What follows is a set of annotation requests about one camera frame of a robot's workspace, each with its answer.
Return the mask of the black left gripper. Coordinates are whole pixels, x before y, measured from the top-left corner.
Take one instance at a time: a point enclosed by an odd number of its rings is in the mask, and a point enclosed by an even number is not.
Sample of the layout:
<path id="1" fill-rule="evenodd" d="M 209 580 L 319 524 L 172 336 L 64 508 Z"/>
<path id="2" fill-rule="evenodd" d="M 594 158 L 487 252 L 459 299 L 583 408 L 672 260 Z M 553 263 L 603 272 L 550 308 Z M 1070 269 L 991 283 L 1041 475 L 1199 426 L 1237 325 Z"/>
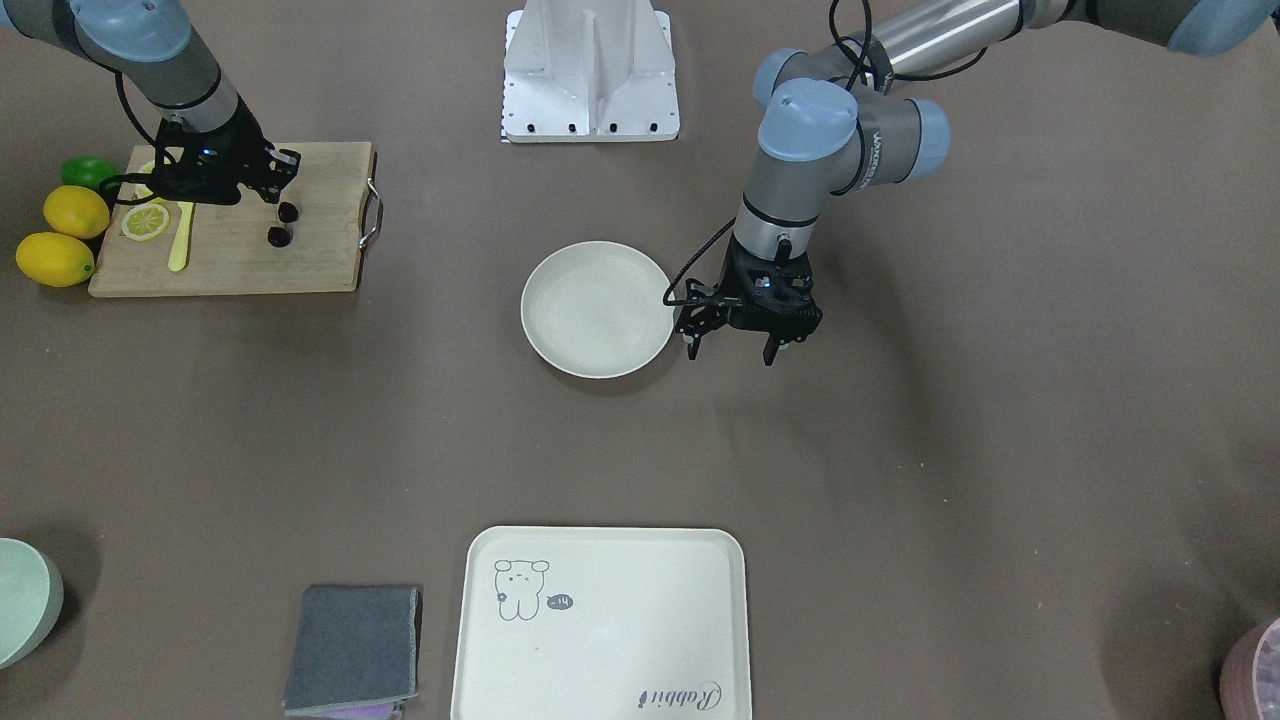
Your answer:
<path id="1" fill-rule="evenodd" d="M 795 251 L 786 234 L 771 258 L 759 258 L 732 238 L 719 282 L 689 279 L 685 290 L 686 299 L 676 304 L 676 333 L 685 338 L 690 361 L 704 336 L 730 325 L 768 334 L 765 366 L 773 366 L 782 348 L 805 341 L 823 318 L 813 299 L 808 255 Z"/>

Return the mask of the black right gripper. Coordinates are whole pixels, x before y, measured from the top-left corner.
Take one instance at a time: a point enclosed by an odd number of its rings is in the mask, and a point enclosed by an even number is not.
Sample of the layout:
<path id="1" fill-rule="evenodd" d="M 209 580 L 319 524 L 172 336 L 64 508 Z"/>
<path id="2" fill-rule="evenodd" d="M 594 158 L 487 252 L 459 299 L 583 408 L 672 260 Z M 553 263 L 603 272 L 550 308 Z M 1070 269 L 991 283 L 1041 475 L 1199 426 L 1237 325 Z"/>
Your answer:
<path id="1" fill-rule="evenodd" d="M 264 202 L 279 204 L 300 172 L 301 154 L 273 149 L 252 115 L 233 115 L 206 133 L 161 120 L 157 142 L 180 150 L 175 163 L 157 159 L 150 173 L 150 190 L 166 200 L 232 206 L 246 187 Z"/>

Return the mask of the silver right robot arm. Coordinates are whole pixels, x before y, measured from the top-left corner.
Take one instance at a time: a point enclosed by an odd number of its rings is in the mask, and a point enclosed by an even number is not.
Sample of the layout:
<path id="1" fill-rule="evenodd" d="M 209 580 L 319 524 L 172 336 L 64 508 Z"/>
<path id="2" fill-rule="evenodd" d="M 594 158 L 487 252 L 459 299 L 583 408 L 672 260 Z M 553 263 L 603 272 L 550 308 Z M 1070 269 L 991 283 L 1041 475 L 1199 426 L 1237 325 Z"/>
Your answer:
<path id="1" fill-rule="evenodd" d="M 266 140 L 179 1 L 5 1 L 3 26 L 129 79 L 161 120 L 154 168 L 122 177 L 160 199 L 237 205 L 243 188 L 278 204 L 301 155 Z"/>

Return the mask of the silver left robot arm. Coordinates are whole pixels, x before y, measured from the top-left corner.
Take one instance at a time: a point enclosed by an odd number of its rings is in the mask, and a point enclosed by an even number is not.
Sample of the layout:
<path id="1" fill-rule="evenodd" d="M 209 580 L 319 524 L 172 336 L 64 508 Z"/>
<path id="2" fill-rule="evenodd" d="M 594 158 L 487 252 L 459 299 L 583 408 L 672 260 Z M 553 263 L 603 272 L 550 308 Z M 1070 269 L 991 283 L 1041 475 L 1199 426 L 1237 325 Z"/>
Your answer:
<path id="1" fill-rule="evenodd" d="M 812 336 L 823 313 L 808 249 L 831 197 L 936 173 L 951 145 L 945 110 L 895 90 L 955 76 L 1027 29 L 1078 20 L 1192 56 L 1224 54 L 1266 22 L 1275 1 L 920 1 L 859 33 L 828 24 L 819 51 L 772 53 L 753 81 L 763 118 L 739 209 L 718 232 L 717 281 L 678 272 L 664 293 L 695 359 L 724 327 L 765 336 L 763 361 Z"/>

